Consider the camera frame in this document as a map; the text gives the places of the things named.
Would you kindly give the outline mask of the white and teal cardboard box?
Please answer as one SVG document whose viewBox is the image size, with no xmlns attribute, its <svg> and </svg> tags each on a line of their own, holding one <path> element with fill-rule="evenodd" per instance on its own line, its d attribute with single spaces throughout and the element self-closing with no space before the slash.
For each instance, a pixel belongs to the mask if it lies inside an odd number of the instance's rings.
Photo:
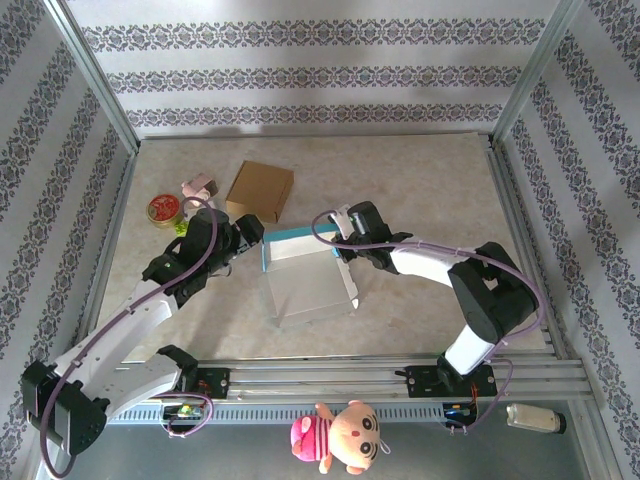
<svg viewBox="0 0 640 480">
<path fill-rule="evenodd" d="M 349 266 L 327 243 L 338 232 L 332 224 L 266 233 L 261 244 L 263 292 L 275 325 L 288 328 L 359 307 Z"/>
</svg>

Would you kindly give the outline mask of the brown cardboard box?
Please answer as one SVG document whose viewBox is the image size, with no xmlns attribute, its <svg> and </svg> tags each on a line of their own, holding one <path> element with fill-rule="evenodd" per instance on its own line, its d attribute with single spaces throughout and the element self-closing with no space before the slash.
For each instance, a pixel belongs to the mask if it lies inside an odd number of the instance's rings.
<svg viewBox="0 0 640 480">
<path fill-rule="evenodd" d="M 276 224 L 294 183 L 294 172 L 285 168 L 245 160 L 226 196 L 229 214 L 254 214 Z"/>
</svg>

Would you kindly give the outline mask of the red round tin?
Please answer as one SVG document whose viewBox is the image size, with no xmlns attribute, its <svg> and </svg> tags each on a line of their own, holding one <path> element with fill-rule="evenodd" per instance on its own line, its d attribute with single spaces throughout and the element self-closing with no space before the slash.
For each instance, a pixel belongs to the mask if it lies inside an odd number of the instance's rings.
<svg viewBox="0 0 640 480">
<path fill-rule="evenodd" d="M 146 215 L 157 228 L 171 228 L 183 220 L 180 200 L 172 194 L 160 194 L 149 201 Z"/>
</svg>

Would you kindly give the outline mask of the pink plush doll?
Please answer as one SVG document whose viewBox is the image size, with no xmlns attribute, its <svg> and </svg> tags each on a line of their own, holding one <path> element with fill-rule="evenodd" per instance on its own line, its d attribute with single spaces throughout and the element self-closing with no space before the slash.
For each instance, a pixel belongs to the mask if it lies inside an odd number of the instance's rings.
<svg viewBox="0 0 640 480">
<path fill-rule="evenodd" d="M 381 438 L 377 414 L 360 400 L 351 400 L 337 414 L 326 404 L 317 403 L 313 414 L 293 422 L 290 444 L 294 457 L 303 462 L 317 462 L 321 474 L 327 474 L 337 459 L 350 475 L 361 475 L 381 455 L 391 453 Z"/>
</svg>

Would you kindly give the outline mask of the white bottle with black cap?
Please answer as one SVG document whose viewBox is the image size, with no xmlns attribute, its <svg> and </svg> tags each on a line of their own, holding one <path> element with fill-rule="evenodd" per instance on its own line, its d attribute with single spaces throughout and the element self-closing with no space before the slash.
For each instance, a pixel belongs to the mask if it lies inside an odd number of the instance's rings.
<svg viewBox="0 0 640 480">
<path fill-rule="evenodd" d="M 567 428 L 566 417 L 548 408 L 511 403 L 506 413 L 507 425 L 514 428 L 553 434 L 564 434 Z"/>
</svg>

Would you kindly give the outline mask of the aluminium side rail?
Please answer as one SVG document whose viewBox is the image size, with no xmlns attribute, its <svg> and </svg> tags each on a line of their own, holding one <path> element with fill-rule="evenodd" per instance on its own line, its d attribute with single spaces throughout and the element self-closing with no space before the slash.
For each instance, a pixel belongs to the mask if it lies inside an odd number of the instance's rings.
<svg viewBox="0 0 640 480">
<path fill-rule="evenodd" d="M 74 347 L 98 325 L 116 245 L 125 215 L 127 200 L 131 191 L 137 159 L 138 155 L 132 154 L 129 157 L 126 168 L 123 170 L 111 217 L 102 239 L 100 255 L 94 265 L 90 289 L 85 298 L 79 323 L 68 343 L 68 347 Z"/>
<path fill-rule="evenodd" d="M 479 135 L 484 148 L 489 170 L 493 178 L 496 192 L 509 227 L 515 250 L 520 262 L 521 271 L 534 281 L 546 306 L 544 320 L 540 322 L 540 330 L 550 336 L 553 352 L 557 359 L 572 359 L 571 351 L 567 350 L 562 329 L 555 316 L 553 298 L 549 289 L 543 268 L 539 264 L 539 253 L 536 249 L 535 236 L 530 235 L 529 216 L 522 199 L 519 196 L 518 182 L 510 176 L 509 162 L 499 148 L 492 142 L 488 134 Z"/>
</svg>

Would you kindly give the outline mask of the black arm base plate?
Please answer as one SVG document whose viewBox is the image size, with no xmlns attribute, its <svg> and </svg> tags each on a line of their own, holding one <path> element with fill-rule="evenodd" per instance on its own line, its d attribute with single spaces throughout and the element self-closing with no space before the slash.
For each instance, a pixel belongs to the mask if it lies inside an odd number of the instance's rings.
<svg viewBox="0 0 640 480">
<path fill-rule="evenodd" d="M 440 375 L 435 365 L 413 365 L 395 370 L 404 380 L 410 398 L 463 398 L 476 393 L 479 397 L 494 397 L 498 393 L 493 369 L 481 365 L 470 375 L 460 378 Z"/>
<path fill-rule="evenodd" d="M 227 368 L 195 368 L 183 372 L 176 390 L 198 393 L 214 400 L 225 400 L 230 386 L 230 370 Z"/>
</svg>

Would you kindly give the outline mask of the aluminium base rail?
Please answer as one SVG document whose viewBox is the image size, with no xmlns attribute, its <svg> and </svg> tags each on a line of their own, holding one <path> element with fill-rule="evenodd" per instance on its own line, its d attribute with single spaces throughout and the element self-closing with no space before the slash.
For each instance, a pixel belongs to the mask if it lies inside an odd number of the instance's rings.
<svg viewBox="0 0 640 480">
<path fill-rule="evenodd" d="M 148 362 L 120 363 L 124 373 Z M 369 403 L 454 402 L 478 397 L 508 400 L 582 400 L 594 396 L 579 360 L 558 360 L 549 355 L 497 357 L 487 364 L 494 372 L 498 393 L 463 398 L 410 398 L 404 380 L 395 370 L 413 365 L 435 365 L 433 357 L 311 357 L 197 361 L 200 368 L 227 368 L 230 386 L 227 403 L 311 404 L 344 403 L 359 399 Z"/>
</svg>

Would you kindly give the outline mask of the aluminium corner post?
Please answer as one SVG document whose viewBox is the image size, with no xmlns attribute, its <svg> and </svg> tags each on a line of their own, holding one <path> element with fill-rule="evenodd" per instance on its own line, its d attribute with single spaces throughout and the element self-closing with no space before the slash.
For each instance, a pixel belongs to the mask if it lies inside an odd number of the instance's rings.
<svg viewBox="0 0 640 480">
<path fill-rule="evenodd" d="M 137 154 L 140 140 L 66 0 L 42 0 L 42 3 L 63 36 L 88 86 L 96 95 L 127 151 L 130 154 Z"/>
<path fill-rule="evenodd" d="M 509 135 L 512 125 L 583 3 L 584 0 L 559 1 L 492 131 L 493 147 L 502 143 Z"/>
</svg>

